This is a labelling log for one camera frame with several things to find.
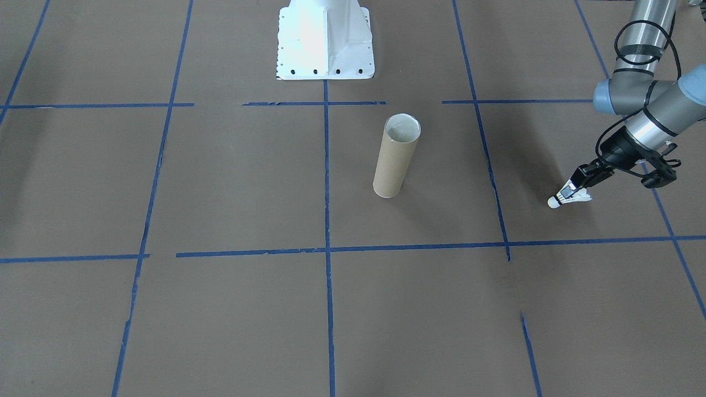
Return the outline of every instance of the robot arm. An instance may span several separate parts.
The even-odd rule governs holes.
[[[631,114],[659,97],[674,81],[654,81],[654,72],[674,29],[677,0],[637,0],[630,23],[616,37],[613,76],[598,83],[593,104],[598,112]],[[618,40],[625,34],[623,46]]]
[[[635,1],[632,21],[620,31],[615,41],[618,58],[613,76],[598,84],[593,101],[599,112],[630,116],[603,143],[603,137],[621,122],[601,135],[596,144],[597,158],[574,171],[562,189],[549,198],[550,207],[591,200],[586,188],[609,178],[614,170],[641,177],[647,188],[662,187],[676,180],[674,168],[681,163],[664,159],[676,148],[671,140],[706,117],[706,64],[682,77],[671,42],[676,2]],[[623,32],[623,46],[618,48]],[[676,82],[653,80],[665,43],[671,45],[674,52],[680,75]],[[648,161],[654,171],[648,174],[630,171],[642,160]]]
[[[706,64],[702,64],[597,145],[598,158],[579,166],[564,187],[549,199],[549,206],[557,208],[563,203],[588,201],[591,198],[587,187],[609,178],[614,170],[629,171],[641,160],[654,167],[649,174],[639,174],[645,187],[662,187],[676,180],[674,168],[678,163],[664,159],[676,148],[671,140],[705,117]],[[662,148],[665,149],[660,153],[658,150]]]

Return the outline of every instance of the grid line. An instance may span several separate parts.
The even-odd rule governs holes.
[[[79,262],[79,261],[120,261],[137,259],[139,254],[123,255],[78,255],[78,256],[32,256],[28,258],[0,258],[0,263],[51,263],[51,262]]]
[[[387,102],[384,100],[361,100],[351,102],[246,102],[242,106],[369,106],[386,104]]]
[[[20,78],[22,78],[22,72],[25,70],[25,66],[27,66],[27,60],[30,58],[30,54],[32,54],[32,48],[34,48],[35,43],[37,41],[37,37],[40,35],[40,30],[42,29],[42,24],[44,23],[44,17],[47,16],[47,10],[49,9],[49,3],[52,0],[46,0],[44,3],[44,8],[42,9],[42,15],[40,16],[39,22],[37,22],[37,28],[35,29],[35,33],[32,35],[32,39],[30,40],[30,45],[27,47],[27,52],[25,52],[25,57],[22,58],[22,63],[20,63],[20,69],[17,71],[17,75],[15,75],[15,80],[12,82],[12,88],[10,88],[10,93],[7,95],[7,100],[5,100],[5,106],[2,109],[2,113],[0,113],[0,125],[2,125],[2,122],[5,120],[5,115],[7,114],[7,109],[12,103],[12,97],[15,96],[15,91],[17,90],[17,86],[20,84]]]
[[[532,349],[530,332],[527,330],[527,321],[525,320],[525,313],[520,312],[520,316],[522,317],[522,333],[525,335],[525,345],[527,346],[527,355],[529,356],[529,366],[532,368],[534,390],[537,391],[537,397],[542,397],[542,385],[539,383],[539,373],[537,372],[537,363],[534,361],[534,350]]]
[[[551,245],[584,245],[584,244],[627,244],[637,242],[671,242],[705,241],[706,235],[688,236],[654,236],[654,237],[615,237],[604,239],[566,239],[566,240],[535,240],[509,241],[511,247],[540,247]],[[363,245],[346,247],[329,247],[330,252],[360,252],[360,251],[407,251],[427,249],[473,249],[504,247],[505,242],[468,242],[449,244],[400,244],[400,245]],[[282,254],[315,254],[325,252],[326,247],[288,248],[288,249],[248,249],[232,251],[192,251],[176,253],[177,258],[200,258],[210,256],[250,256],[250,255],[282,255]]]
[[[588,99],[533,99],[533,100],[443,100],[442,105],[473,105],[475,103],[591,103]]]
[[[70,103],[55,105],[8,105],[4,109],[104,109],[113,107],[169,107],[169,103]],[[193,107],[193,102],[177,102],[173,107]]]
[[[330,167],[328,145],[328,80],[323,81],[323,146],[324,146],[324,201],[325,201],[325,255],[326,255],[326,309],[328,315],[328,385],[330,397],[336,396],[336,370],[333,346],[333,282],[331,280],[331,222],[330,222]]]
[[[466,41],[463,38],[463,29],[461,28],[461,20],[458,16],[458,7],[456,5],[456,0],[451,0],[453,3],[453,13],[456,17],[456,28],[458,29],[458,38],[461,43],[461,50],[463,51],[463,60],[466,63],[466,73],[468,74],[468,84],[471,88],[471,96],[473,97],[473,106],[476,110],[476,118],[478,121],[478,129],[481,134],[481,142],[483,143],[483,151],[485,152],[486,160],[488,162],[488,175],[490,176],[490,183],[493,187],[493,193],[495,193],[495,202],[498,208],[498,220],[500,221],[500,229],[503,233],[503,241],[505,242],[505,254],[508,256],[508,262],[512,259],[510,255],[510,245],[508,244],[508,232],[505,229],[505,220],[503,219],[503,208],[500,205],[500,196],[498,195],[498,187],[495,183],[495,176],[493,174],[493,164],[490,159],[490,151],[488,149],[488,142],[485,137],[485,130],[483,128],[483,119],[481,117],[481,109],[478,106],[478,97],[476,96],[476,86],[473,84],[473,74],[471,72],[471,64],[468,60],[468,52],[466,50]]]
[[[128,345],[128,339],[130,336],[130,327],[132,324],[133,313],[135,311],[135,301],[137,299],[138,291],[138,279],[140,278],[140,273],[142,271],[143,259],[145,248],[147,247],[147,238],[150,233],[150,221],[152,220],[152,210],[155,205],[155,197],[157,195],[157,185],[160,180],[160,171],[162,169],[162,157],[164,156],[164,145],[167,141],[167,134],[169,133],[169,123],[172,120],[172,110],[174,109],[174,98],[177,94],[177,86],[179,84],[179,72],[181,71],[181,60],[184,58],[184,47],[186,46],[186,38],[189,35],[189,23],[191,21],[191,11],[193,9],[193,0],[189,0],[189,8],[186,11],[186,22],[184,23],[184,32],[181,36],[181,46],[179,48],[179,56],[176,60],[176,68],[174,70],[174,80],[172,81],[172,94],[169,96],[169,106],[167,107],[167,116],[164,120],[164,129],[162,130],[162,140],[160,142],[160,150],[157,155],[157,165],[155,166],[155,175],[152,179],[152,191],[150,192],[150,201],[147,207],[147,215],[145,217],[145,231],[142,236],[142,242],[140,243],[140,254],[137,260],[137,265],[135,266],[135,278],[133,279],[132,287],[132,297],[130,301],[130,312],[127,321],[125,322],[125,329],[123,331],[122,344],[120,347],[120,355],[118,357],[118,364],[115,370],[115,380],[113,381],[112,397],[118,396],[118,390],[120,387],[120,378],[123,371],[123,364],[125,361],[125,353]]]

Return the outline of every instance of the white metal pedestal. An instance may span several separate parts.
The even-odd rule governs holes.
[[[277,78],[350,80],[375,74],[370,12],[357,0],[291,0],[280,10]]]

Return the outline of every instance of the tube opening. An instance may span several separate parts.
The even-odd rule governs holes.
[[[421,135],[421,126],[414,117],[400,113],[388,119],[385,123],[385,133],[395,142],[411,143]]]

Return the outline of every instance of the black cable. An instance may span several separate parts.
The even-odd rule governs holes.
[[[618,35],[616,36],[616,39],[613,43],[613,49],[615,49],[616,54],[618,55],[618,58],[630,65],[635,65],[635,66],[643,66],[643,65],[648,65],[651,64],[654,61],[659,60],[659,57],[652,57],[648,59],[647,61],[643,62],[634,62],[630,61],[627,58],[625,58],[624,55],[620,53],[620,49],[618,48],[618,41],[620,40],[620,37],[623,35],[623,33],[632,25],[636,25],[638,23],[644,23],[646,25],[654,26],[655,28],[659,29],[660,33],[664,35],[664,38],[666,39],[666,44],[670,46],[671,52],[674,55],[674,63],[676,64],[676,78],[677,80],[681,78],[681,62],[679,61],[679,54],[676,51],[676,45],[674,45],[674,41],[671,39],[671,32],[667,32],[662,26],[660,26],[658,23],[652,22],[651,20],[645,20],[645,19],[640,19],[640,20],[634,20],[627,25],[623,26],[622,29],[620,29],[620,32],[618,32]]]
[[[601,136],[598,137],[598,141],[596,141],[596,148],[595,148],[595,151],[596,151],[596,156],[598,157],[598,159],[601,160],[601,162],[604,163],[605,165],[609,165],[609,166],[611,166],[612,168],[614,168],[615,170],[628,173],[628,174],[633,175],[633,176],[635,176],[635,177],[646,178],[646,177],[647,177],[646,174],[638,174],[637,172],[630,171],[630,170],[626,170],[626,169],[624,169],[624,168],[620,168],[620,167],[618,167],[617,165],[613,164],[612,162],[609,162],[609,161],[601,154],[601,143],[602,143],[602,141],[603,141],[603,138],[605,138],[605,136],[608,135],[608,133],[609,133],[612,129],[616,128],[616,127],[618,126],[618,124],[620,124],[620,123],[622,123],[622,122],[626,122],[626,121],[627,121],[628,119],[630,119],[632,116],[635,116],[637,113],[640,113],[641,111],[642,111],[642,109],[640,109],[640,110],[638,110],[638,111],[632,113],[631,115],[629,115],[629,116],[627,116],[627,117],[625,117],[625,118],[623,118],[623,119],[618,120],[618,121],[615,122],[613,125],[611,125],[610,127],[608,127],[608,129],[606,129],[606,131],[603,131],[603,133],[601,134]]]

